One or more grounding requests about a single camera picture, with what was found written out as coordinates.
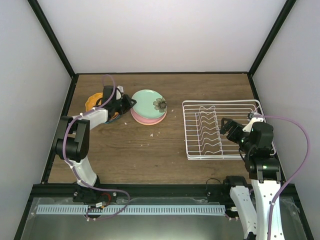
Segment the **mint green plate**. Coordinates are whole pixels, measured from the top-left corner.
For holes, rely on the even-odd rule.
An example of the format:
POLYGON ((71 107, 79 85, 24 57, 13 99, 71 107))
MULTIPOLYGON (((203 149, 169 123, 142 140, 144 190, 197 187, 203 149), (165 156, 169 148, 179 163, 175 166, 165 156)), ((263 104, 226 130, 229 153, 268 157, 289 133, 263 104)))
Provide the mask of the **mint green plate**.
POLYGON ((133 110, 141 117, 158 119, 167 111, 167 101, 157 91, 142 89, 135 92, 132 99, 136 101, 133 110))

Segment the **light pink plate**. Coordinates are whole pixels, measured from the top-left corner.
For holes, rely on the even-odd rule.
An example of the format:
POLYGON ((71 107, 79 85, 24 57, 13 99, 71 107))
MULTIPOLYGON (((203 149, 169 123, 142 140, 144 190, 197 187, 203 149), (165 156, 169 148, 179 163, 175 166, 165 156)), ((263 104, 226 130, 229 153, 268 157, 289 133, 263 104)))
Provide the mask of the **light pink plate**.
POLYGON ((159 121, 159 120, 163 120, 163 119, 166 117, 166 115, 167 115, 167 112, 165 112, 165 113, 164 113, 161 117, 159 117, 159 118, 145 118, 145 117, 140 116, 140 115, 139 115, 138 113, 136 113, 133 109, 131 109, 130 112, 131 112, 131 115, 132 115, 133 119, 134 119, 136 122, 140 121, 140 122, 145 122, 145 123, 152 123, 152 122, 157 122, 157 121, 159 121))

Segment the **pale yellow plate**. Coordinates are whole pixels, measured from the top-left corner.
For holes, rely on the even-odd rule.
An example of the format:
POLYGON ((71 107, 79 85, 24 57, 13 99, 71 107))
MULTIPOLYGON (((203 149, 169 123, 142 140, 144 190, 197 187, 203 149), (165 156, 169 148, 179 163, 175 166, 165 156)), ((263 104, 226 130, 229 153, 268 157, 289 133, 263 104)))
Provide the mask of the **pale yellow plate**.
POLYGON ((159 121, 155 121, 155 122, 142 122, 142 121, 137 121, 138 123, 145 125, 145 126, 152 126, 152 125, 156 125, 158 123, 160 123, 162 120, 159 121))

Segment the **orange polka dot plate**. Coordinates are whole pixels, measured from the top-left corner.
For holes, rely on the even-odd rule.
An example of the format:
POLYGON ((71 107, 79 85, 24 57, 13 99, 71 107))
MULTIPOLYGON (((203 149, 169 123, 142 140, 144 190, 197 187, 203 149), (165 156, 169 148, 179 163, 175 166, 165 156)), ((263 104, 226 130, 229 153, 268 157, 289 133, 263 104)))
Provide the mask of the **orange polka dot plate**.
MULTIPOLYGON (((120 116, 120 111, 117 109, 117 94, 114 93, 112 99, 104 105, 103 109, 108 111, 108 122, 114 121, 116 118, 120 116)), ((85 111, 89 111, 92 108, 97 108, 103 104, 103 93, 98 92, 90 96, 85 103, 85 111)))

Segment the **blue polka dot plate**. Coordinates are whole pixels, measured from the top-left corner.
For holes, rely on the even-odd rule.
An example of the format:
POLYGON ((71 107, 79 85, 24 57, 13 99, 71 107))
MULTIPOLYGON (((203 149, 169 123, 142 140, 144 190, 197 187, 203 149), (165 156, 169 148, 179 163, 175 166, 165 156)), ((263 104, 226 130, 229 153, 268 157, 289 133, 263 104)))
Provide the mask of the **blue polka dot plate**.
POLYGON ((115 121, 119 120, 121 117, 122 117, 121 115, 117 115, 116 117, 114 117, 114 118, 112 118, 112 119, 110 119, 110 120, 106 121, 104 124, 111 124, 111 123, 113 123, 113 122, 115 122, 115 121))

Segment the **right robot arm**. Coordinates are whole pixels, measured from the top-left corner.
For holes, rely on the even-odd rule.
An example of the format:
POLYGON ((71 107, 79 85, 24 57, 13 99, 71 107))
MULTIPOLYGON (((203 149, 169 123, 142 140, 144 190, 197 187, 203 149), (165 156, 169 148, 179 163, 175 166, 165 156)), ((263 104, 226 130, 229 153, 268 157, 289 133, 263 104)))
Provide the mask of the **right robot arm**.
POLYGON ((262 117, 252 116, 247 125, 222 118, 220 133, 239 146, 239 154, 249 173, 250 187, 241 176, 227 176, 223 198, 237 209, 245 240, 283 240, 285 238, 278 191, 281 167, 272 156, 274 128, 262 117))

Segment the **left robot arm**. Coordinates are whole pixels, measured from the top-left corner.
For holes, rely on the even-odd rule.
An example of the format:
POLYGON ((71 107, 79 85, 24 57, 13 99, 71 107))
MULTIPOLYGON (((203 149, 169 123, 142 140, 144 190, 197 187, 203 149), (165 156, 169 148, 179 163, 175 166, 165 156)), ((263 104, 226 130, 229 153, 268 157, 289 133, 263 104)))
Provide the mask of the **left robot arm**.
POLYGON ((172 113, 154 125, 142 125, 127 111, 130 100, 116 87, 107 88, 107 100, 77 116, 63 116, 52 148, 86 187, 84 195, 97 202, 101 184, 202 184, 221 181, 223 161, 187 159, 183 120, 172 113))

